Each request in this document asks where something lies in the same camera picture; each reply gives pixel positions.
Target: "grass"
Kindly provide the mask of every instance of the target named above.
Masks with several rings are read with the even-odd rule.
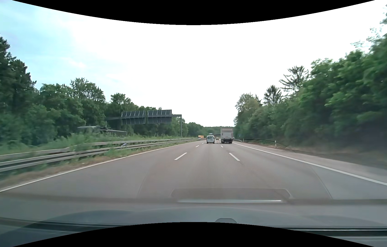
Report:
[[[72,134],[69,137],[61,137],[53,142],[41,144],[38,146],[30,146],[24,143],[9,141],[0,143],[0,155],[10,153],[25,153],[39,150],[49,149],[62,149],[67,147],[73,147],[72,151],[83,151],[87,149],[97,148],[96,146],[87,146],[86,143],[93,142],[115,142],[115,141],[133,141],[133,140],[160,140],[160,139],[176,139],[180,137],[176,136],[141,136],[137,134],[129,135],[126,137],[118,137],[112,134],[99,134],[99,133],[81,133]]]

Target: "white solid lane line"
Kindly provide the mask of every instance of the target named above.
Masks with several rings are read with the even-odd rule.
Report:
[[[229,153],[229,155],[231,155],[233,158],[235,158],[235,160],[240,161],[240,160],[238,160],[238,158],[235,157],[235,155],[233,155],[231,153]]]
[[[303,163],[306,163],[306,164],[310,164],[310,165],[317,166],[317,167],[320,167],[320,168],[328,169],[328,170],[331,170],[331,171],[336,171],[336,172],[339,172],[339,173],[342,173],[342,174],[345,174],[345,175],[349,175],[349,176],[352,176],[352,177],[357,177],[357,178],[360,178],[360,179],[363,179],[363,180],[366,180],[366,181],[370,181],[370,182],[374,182],[374,183],[377,183],[377,184],[381,184],[381,185],[386,185],[387,186],[387,183],[381,182],[381,181],[378,181],[378,180],[374,180],[374,179],[371,179],[371,178],[362,177],[362,176],[359,176],[359,175],[355,175],[355,174],[352,174],[352,173],[349,173],[349,172],[345,172],[345,171],[336,170],[336,169],[333,169],[333,168],[330,168],[330,167],[326,167],[326,166],[321,166],[321,165],[314,164],[314,163],[311,163],[311,162],[307,162],[307,161],[304,161],[304,160],[298,160],[298,159],[291,158],[291,157],[284,156],[284,155],[280,155],[280,154],[277,154],[277,153],[271,153],[271,152],[267,152],[267,151],[264,151],[264,150],[261,150],[261,149],[255,149],[255,148],[247,147],[247,146],[244,146],[244,145],[241,145],[241,144],[238,144],[238,143],[235,143],[235,144],[243,146],[243,147],[246,147],[246,148],[249,148],[249,149],[254,149],[254,150],[258,150],[258,151],[264,152],[264,153],[269,153],[269,154],[277,155],[277,156],[284,157],[284,158],[287,158],[287,159],[290,159],[290,160],[300,161],[300,162],[303,162]]]
[[[183,157],[183,155],[185,155],[185,154],[187,154],[187,153],[184,153],[184,154],[180,155],[180,156],[179,156],[178,158],[176,158],[175,160],[178,160],[179,158]]]

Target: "truck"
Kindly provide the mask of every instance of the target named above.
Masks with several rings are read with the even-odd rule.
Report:
[[[233,142],[233,128],[221,128],[221,143]]]

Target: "green tree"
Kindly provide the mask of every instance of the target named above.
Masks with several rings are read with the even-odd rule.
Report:
[[[279,88],[271,85],[264,93],[264,105],[275,105],[282,99],[282,93]]]

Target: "windshield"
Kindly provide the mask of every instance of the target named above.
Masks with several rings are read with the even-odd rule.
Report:
[[[387,0],[284,14],[166,25],[0,0],[0,234],[387,227]]]

